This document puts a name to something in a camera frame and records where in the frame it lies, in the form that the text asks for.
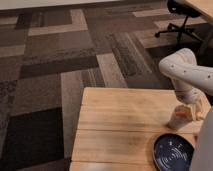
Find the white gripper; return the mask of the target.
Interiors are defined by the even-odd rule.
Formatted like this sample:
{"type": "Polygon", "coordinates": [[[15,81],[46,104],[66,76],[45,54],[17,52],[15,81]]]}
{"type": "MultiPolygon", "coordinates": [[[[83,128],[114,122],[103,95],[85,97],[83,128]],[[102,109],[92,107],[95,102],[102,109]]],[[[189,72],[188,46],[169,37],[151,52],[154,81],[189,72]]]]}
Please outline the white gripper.
{"type": "MultiPolygon", "coordinates": [[[[199,90],[180,80],[174,81],[174,90],[176,98],[180,102],[184,104],[196,103],[196,120],[204,120],[202,101],[198,101],[200,99],[199,90]]],[[[183,111],[188,119],[193,119],[193,110],[191,106],[184,105],[183,111]]]]}

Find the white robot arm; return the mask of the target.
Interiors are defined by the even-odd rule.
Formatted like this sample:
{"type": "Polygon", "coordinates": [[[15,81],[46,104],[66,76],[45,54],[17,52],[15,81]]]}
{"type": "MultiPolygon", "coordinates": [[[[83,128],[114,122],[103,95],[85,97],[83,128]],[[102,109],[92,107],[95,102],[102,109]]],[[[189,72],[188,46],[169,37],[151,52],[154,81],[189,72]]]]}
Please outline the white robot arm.
{"type": "MultiPolygon", "coordinates": [[[[196,103],[201,92],[213,96],[213,68],[199,66],[188,48],[164,57],[159,70],[172,80],[182,103],[196,103]]],[[[213,171],[213,106],[202,123],[189,171],[213,171]]]]}

